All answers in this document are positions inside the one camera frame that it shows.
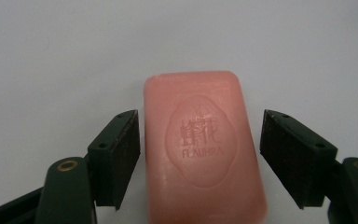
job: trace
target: table surface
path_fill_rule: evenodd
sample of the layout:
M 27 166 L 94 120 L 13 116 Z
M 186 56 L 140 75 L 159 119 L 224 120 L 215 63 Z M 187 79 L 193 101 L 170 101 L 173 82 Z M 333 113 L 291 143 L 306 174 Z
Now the table surface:
M 0 205 L 84 156 L 110 119 L 138 109 L 142 155 L 117 212 L 147 223 L 143 85 L 169 72 L 230 70 L 241 82 L 265 192 L 265 223 L 327 223 L 299 210 L 259 155 L 264 109 L 358 157 L 358 0 L 0 1 Z

